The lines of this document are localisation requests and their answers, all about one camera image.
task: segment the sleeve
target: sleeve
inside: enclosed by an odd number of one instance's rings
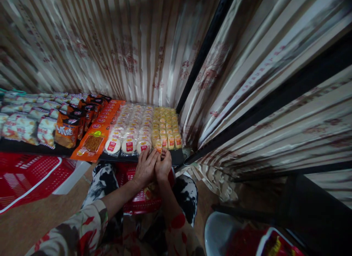
[[[168,255],[205,255],[194,229],[186,221],[183,213],[176,216],[165,233],[168,244]]]
[[[87,205],[69,220],[45,234],[26,255],[87,255],[101,242],[108,223],[106,207],[101,200]]]

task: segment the red plastic basket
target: red plastic basket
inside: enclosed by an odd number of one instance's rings
[[[302,255],[276,228],[269,227],[266,230],[257,230],[247,225],[244,229],[238,230],[234,234],[226,256],[261,256],[265,243],[271,235],[275,237],[281,236],[282,241],[294,248],[298,253],[297,255]]]
[[[127,181],[132,180],[136,173],[136,163],[131,162],[118,162],[116,163],[118,168],[116,179],[118,185],[121,187]],[[173,169],[169,173],[169,182],[171,186],[175,184],[175,173]],[[128,201],[124,205],[124,213],[129,215],[152,213],[159,210],[161,207],[161,198],[154,198],[152,200],[146,200],[144,191],[141,190],[133,199]]]
[[[0,153],[0,213],[48,197],[73,172],[75,160]]]

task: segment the curtain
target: curtain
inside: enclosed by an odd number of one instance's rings
[[[193,149],[204,146],[350,31],[348,3],[234,0],[182,112],[185,144]],[[232,178],[351,160],[351,80],[352,66],[188,169],[223,201],[233,201],[238,199],[239,184]],[[336,174],[345,180],[352,176],[351,171]],[[326,187],[329,178],[335,183],[330,186],[338,184],[334,176],[311,178]],[[352,207],[351,191],[337,191],[339,199]]]
[[[1,0],[1,82],[175,106],[219,0]]]

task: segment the white stripe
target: white stripe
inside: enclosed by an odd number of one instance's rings
[[[17,198],[16,200],[14,200],[11,204],[9,204],[7,207],[5,207],[4,209],[0,210],[0,214],[5,212],[6,210],[8,210],[10,207],[12,207],[17,201],[21,200],[22,198],[26,197],[30,192],[32,192],[35,188],[37,188],[42,182],[44,182],[45,179],[47,179],[49,177],[49,175],[52,174],[53,171],[55,171],[56,168],[58,168],[60,166],[60,164],[62,163],[62,159],[60,157],[57,157],[59,159],[59,163],[50,171],[48,172],[48,174],[41,179],[35,186],[33,186],[31,189],[29,189],[26,193],[24,193],[23,195],[21,195],[19,198]]]

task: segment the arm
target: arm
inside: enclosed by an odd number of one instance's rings
[[[45,234],[27,253],[41,251],[47,255],[86,255],[101,242],[108,219],[145,187],[154,176],[156,150],[147,158],[149,148],[139,156],[134,178],[100,200],[85,206],[69,220]]]
[[[168,174],[171,169],[171,154],[167,149],[162,149],[162,157],[164,158],[163,161],[158,155],[155,173],[167,226],[165,238],[168,245],[168,255],[204,255],[194,229],[187,222],[168,181]]]

